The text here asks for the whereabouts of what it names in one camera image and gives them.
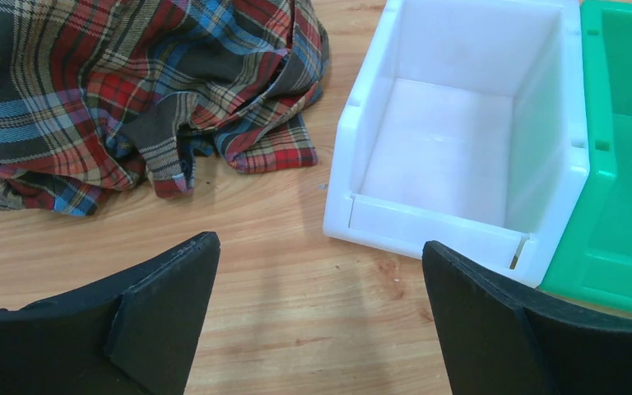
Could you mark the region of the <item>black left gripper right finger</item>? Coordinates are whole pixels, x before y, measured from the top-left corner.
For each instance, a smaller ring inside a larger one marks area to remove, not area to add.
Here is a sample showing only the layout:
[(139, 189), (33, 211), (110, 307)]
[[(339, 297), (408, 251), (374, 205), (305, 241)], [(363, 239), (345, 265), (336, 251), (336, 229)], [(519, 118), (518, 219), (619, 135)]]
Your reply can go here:
[(455, 394), (632, 394), (632, 319), (571, 304), (437, 241), (422, 269)]

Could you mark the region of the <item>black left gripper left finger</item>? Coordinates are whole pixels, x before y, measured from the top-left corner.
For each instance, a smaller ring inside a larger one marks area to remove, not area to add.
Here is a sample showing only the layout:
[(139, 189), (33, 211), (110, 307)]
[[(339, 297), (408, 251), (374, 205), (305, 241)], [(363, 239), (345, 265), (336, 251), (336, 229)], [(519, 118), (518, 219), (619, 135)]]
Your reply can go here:
[(0, 309), (0, 394), (181, 394), (221, 243), (160, 255), (18, 310)]

